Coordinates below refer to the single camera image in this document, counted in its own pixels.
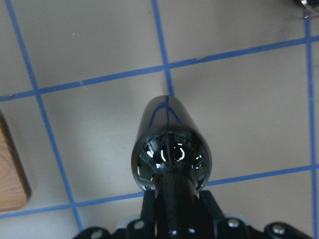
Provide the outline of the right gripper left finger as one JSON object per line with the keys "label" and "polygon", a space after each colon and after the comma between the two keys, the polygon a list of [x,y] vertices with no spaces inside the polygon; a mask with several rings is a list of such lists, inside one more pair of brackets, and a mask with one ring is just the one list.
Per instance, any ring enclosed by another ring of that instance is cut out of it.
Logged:
{"label": "right gripper left finger", "polygon": [[155,191],[145,191],[143,196],[140,219],[151,226],[156,222],[156,194]]}

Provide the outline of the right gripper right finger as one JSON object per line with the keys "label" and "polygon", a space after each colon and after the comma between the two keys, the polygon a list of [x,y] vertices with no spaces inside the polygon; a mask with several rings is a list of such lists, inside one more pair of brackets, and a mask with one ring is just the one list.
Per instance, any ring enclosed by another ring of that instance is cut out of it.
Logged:
{"label": "right gripper right finger", "polygon": [[199,191],[198,216],[201,224],[225,219],[225,215],[209,190]]}

